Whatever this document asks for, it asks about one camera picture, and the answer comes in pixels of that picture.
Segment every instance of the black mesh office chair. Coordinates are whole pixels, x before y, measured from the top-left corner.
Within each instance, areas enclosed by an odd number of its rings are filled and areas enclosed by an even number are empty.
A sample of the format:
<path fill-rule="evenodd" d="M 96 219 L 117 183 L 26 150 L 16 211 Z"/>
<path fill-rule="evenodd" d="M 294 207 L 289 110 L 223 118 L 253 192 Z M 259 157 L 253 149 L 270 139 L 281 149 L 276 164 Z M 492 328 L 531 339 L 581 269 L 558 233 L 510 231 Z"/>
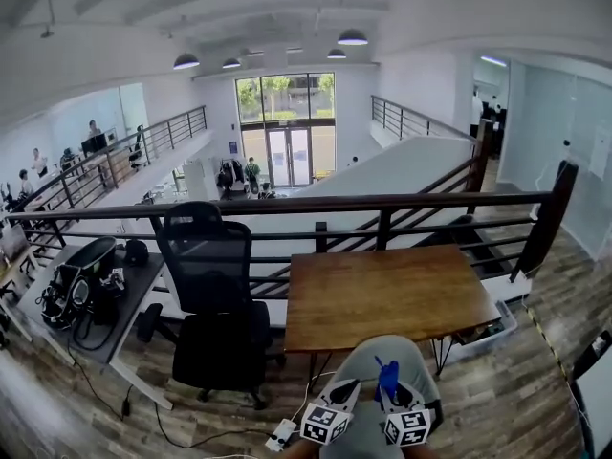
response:
<path fill-rule="evenodd" d="M 139 339 L 150 341 L 158 330 L 175 342 L 172 377 L 201 387 L 202 401 L 212 389 L 248 391 L 255 409 L 263 409 L 257 393 L 266 361 L 282 365 L 284 356 L 266 355 L 272 344 L 268 307 L 251 299 L 251 232 L 224 222 L 214 205 L 193 202 L 167 213 L 157 241 L 181 309 L 193 315 L 177 337 L 160 322 L 162 305 L 153 304 L 139 324 Z"/>

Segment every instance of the glass door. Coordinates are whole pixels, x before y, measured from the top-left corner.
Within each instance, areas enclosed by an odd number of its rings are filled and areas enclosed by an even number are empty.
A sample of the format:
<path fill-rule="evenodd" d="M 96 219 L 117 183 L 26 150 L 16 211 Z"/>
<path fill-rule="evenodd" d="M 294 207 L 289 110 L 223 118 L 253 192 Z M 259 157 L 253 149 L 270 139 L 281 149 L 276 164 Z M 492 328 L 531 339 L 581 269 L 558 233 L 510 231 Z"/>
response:
<path fill-rule="evenodd" d="M 289 170 L 292 186 L 307 186 L 311 183 L 312 167 L 308 129 L 291 129 L 288 131 L 291 159 Z"/>
<path fill-rule="evenodd" d="M 268 133 L 268 163 L 270 165 L 271 182 L 275 187 L 291 186 L 289 176 L 289 154 L 285 129 L 273 129 Z"/>

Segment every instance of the computer monitor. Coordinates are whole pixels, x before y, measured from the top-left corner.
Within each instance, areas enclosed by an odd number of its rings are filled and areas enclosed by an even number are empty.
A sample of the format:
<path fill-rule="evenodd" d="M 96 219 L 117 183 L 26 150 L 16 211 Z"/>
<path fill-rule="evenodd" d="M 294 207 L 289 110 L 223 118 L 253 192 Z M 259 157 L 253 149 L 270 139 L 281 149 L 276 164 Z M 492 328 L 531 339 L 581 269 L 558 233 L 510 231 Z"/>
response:
<path fill-rule="evenodd" d="M 86 157 L 92 155 L 107 146 L 106 135 L 98 134 L 93 136 L 89 140 L 82 142 L 81 146 L 83 147 L 83 154 Z"/>

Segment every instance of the floor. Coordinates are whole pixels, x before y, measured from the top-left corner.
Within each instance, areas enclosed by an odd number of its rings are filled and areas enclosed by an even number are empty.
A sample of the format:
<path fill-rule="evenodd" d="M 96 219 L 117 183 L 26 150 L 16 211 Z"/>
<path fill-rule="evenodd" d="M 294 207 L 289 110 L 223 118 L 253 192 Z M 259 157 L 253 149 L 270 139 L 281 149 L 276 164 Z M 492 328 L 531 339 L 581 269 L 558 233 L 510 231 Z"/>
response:
<path fill-rule="evenodd" d="M 494 168 L 488 188 L 494 188 Z M 476 215 L 490 219 L 510 213 L 517 209 L 480 208 Z M 489 235 L 521 230 L 491 229 Z M 558 234 L 526 303 L 568 370 L 591 339 L 610 327 L 610 282 L 605 265 L 596 267 L 565 232 Z M 579 420 L 569 388 L 521 303 L 511 309 L 517 331 L 486 355 L 448 365 L 438 382 L 446 420 L 430 441 L 442 459 L 580 458 Z M 93 397 L 78 370 L 63 364 L 44 342 L 29 345 L 13 331 L 10 337 L 11 346 L 0 352 L 0 445 L 11 457 L 273 457 L 263 447 L 265 437 L 253 433 L 226 435 L 191 450 L 171 446 L 147 398 L 132 392 L 132 414 L 121 422 Z M 275 344 L 281 346 L 282 339 Z M 421 348 L 434 369 L 429 349 Z M 270 405 L 256 412 L 240 393 L 214 393 L 208 404 L 196 401 L 196 389 L 170 378 L 172 346 L 162 338 L 145 345 L 132 335 L 121 358 L 176 404 L 171 412 L 161 410 L 160 417 L 168 436 L 182 445 L 227 430 L 273 431 L 301 405 L 308 372 L 308 360 L 300 356 L 290 356 L 284 370 L 271 363 L 262 388 Z M 334 357 L 329 368 L 341 360 Z M 120 410 L 125 382 L 112 369 L 79 361 L 99 395 Z"/>

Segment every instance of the glass wall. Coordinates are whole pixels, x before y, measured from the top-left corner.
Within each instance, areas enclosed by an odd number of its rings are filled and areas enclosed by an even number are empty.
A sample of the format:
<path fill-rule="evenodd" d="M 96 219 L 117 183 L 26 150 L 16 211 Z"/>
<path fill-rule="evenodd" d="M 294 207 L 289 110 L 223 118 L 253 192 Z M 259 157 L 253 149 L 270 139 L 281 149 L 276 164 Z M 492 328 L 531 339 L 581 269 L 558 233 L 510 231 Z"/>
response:
<path fill-rule="evenodd" d="M 336 170 L 335 92 L 333 73 L 236 80 L 244 152 L 260 183 L 304 186 Z"/>

